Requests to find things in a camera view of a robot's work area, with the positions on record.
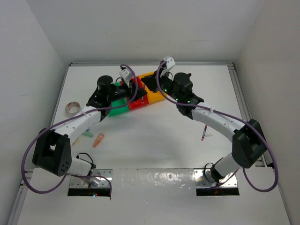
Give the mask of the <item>red gel pen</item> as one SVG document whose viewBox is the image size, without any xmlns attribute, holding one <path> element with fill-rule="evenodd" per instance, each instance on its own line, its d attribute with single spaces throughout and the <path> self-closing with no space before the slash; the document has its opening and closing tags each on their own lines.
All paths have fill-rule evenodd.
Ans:
<svg viewBox="0 0 300 225">
<path fill-rule="evenodd" d="M 142 89 L 143 89 L 144 92 L 143 92 L 143 96 L 142 96 L 141 102 L 144 103 L 145 96 L 147 95 L 147 92 L 145 90 L 145 84 L 143 84 Z"/>
</svg>

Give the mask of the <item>pink gel pen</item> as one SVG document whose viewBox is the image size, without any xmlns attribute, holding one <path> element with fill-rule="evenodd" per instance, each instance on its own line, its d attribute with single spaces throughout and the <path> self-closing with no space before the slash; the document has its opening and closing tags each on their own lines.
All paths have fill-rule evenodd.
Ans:
<svg viewBox="0 0 300 225">
<path fill-rule="evenodd" d="M 204 126 L 204 130 L 203 130 L 203 133 L 202 133 L 201 141 L 203 141 L 204 138 L 205 138 L 207 127 L 208 127 L 207 125 Z"/>
</svg>

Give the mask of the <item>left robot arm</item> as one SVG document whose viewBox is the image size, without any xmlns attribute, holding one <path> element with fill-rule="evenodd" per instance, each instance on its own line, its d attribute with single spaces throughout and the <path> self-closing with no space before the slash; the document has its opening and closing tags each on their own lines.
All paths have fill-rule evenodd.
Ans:
<svg viewBox="0 0 300 225">
<path fill-rule="evenodd" d="M 96 90 L 82 112 L 55 129 L 43 129 L 35 146 L 32 162 L 59 177 L 69 173 L 88 176 L 95 167 L 93 163 L 72 155 L 71 145 L 86 130 L 101 122 L 111 111 L 112 103 L 123 98 L 138 100 L 147 92 L 138 86 L 138 80 L 124 80 L 122 85 L 113 83 L 113 78 L 103 75 L 97 80 Z"/>
</svg>

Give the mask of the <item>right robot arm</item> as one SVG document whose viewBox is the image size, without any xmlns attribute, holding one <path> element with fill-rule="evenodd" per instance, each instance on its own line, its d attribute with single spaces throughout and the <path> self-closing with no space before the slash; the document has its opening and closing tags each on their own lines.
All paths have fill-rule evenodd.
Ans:
<svg viewBox="0 0 300 225">
<path fill-rule="evenodd" d="M 141 81 L 152 92 L 162 90 L 177 102 L 179 112 L 192 120 L 199 121 L 218 131 L 232 143 L 232 152 L 218 160 L 209 172 L 205 172 L 206 180 L 218 183 L 225 176 L 240 168 L 250 168 L 266 151 L 259 138 L 262 129 L 258 121 L 251 119 L 250 129 L 244 123 L 218 114 L 205 101 L 192 92 L 191 74 L 176 73 L 173 79 L 167 75 L 156 77 L 155 74 L 145 76 Z"/>
</svg>

